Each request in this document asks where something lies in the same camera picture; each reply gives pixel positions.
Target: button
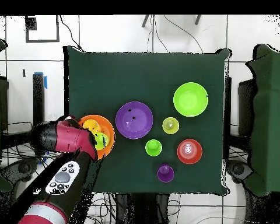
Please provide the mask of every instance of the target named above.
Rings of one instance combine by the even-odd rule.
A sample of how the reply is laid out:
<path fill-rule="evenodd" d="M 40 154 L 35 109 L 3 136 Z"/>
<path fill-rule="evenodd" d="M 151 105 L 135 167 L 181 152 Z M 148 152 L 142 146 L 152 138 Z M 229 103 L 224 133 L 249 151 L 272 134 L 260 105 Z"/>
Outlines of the button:
<path fill-rule="evenodd" d="M 59 185 L 57 185 L 57 188 L 58 188 L 59 190 L 64 190 L 64 185 L 59 184 Z"/>
<path fill-rule="evenodd" d="M 58 182 L 58 183 L 67 183 L 70 179 L 71 179 L 71 177 L 65 171 L 60 171 L 55 176 L 55 181 Z"/>

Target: dark green tablecloth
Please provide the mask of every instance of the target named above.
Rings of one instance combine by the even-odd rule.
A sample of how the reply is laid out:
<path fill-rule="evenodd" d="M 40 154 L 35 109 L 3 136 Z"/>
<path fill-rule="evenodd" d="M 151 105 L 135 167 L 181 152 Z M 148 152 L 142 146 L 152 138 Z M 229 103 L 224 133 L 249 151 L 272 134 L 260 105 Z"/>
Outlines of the dark green tablecloth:
<path fill-rule="evenodd" d="M 95 192 L 226 194 L 221 167 L 224 61 L 229 50 L 217 54 L 84 53 L 67 47 L 67 56 L 69 113 L 104 116 L 115 129 L 115 145 L 102 163 Z M 186 82 L 197 82 L 208 92 L 208 107 L 197 117 L 183 117 L 173 106 L 175 90 Z M 123 137 L 115 125 L 118 109 L 130 101 L 145 103 L 153 113 L 151 131 L 137 140 Z M 162 130 L 166 117 L 179 120 L 176 134 Z M 145 143 L 152 138 L 163 145 L 157 157 L 145 152 Z M 177 146 L 188 138 L 203 148 L 201 160 L 193 165 L 181 163 L 177 157 Z M 174 169 L 170 183 L 157 178 L 161 163 Z"/>
<path fill-rule="evenodd" d="M 251 165 L 246 185 L 257 196 L 280 192 L 280 52 L 267 45 L 254 49 L 249 62 L 258 92 L 254 98 Z"/>

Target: table leg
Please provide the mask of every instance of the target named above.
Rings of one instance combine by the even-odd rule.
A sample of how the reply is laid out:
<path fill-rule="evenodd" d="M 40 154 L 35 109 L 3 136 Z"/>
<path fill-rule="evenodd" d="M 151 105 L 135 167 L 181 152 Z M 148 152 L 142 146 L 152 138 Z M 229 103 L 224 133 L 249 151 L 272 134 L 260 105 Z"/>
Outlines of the table leg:
<path fill-rule="evenodd" d="M 145 15 L 142 27 L 145 27 L 149 15 Z"/>
<path fill-rule="evenodd" d="M 197 16 L 197 18 L 196 18 L 196 22 L 195 22 L 195 25 L 198 25 L 199 20 L 200 20 L 200 17 L 201 17 L 201 15 L 198 15 L 198 16 Z"/>

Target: green bowl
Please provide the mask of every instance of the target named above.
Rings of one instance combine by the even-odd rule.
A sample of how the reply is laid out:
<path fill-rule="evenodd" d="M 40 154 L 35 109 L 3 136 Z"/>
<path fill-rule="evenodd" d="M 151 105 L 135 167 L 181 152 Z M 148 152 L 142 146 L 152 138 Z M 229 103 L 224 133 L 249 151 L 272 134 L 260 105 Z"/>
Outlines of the green bowl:
<path fill-rule="evenodd" d="M 96 140 L 95 148 L 97 151 L 104 149 L 109 143 L 108 136 L 105 133 L 97 132 L 94 138 Z"/>
<path fill-rule="evenodd" d="M 150 156 L 157 156 L 162 151 L 162 144 L 155 139 L 149 140 L 145 145 L 145 150 Z"/>
<path fill-rule="evenodd" d="M 208 94 L 200 84 L 187 82 L 175 91 L 173 104 L 181 115 L 195 117 L 206 109 Z"/>

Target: purple bowl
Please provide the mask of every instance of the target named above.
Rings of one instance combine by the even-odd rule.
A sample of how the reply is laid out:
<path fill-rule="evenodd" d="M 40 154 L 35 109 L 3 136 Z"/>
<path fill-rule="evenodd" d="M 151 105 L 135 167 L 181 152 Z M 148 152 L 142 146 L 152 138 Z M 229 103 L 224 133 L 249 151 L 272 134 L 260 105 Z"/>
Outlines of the purple bowl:
<path fill-rule="evenodd" d="M 168 164 L 163 163 L 157 171 L 157 177 L 161 182 L 168 183 L 173 180 L 174 171 L 172 167 L 168 166 Z"/>
<path fill-rule="evenodd" d="M 152 123 L 151 110 L 147 105 L 138 101 L 123 105 L 115 118 L 118 131 L 129 139 L 144 137 L 151 130 Z"/>

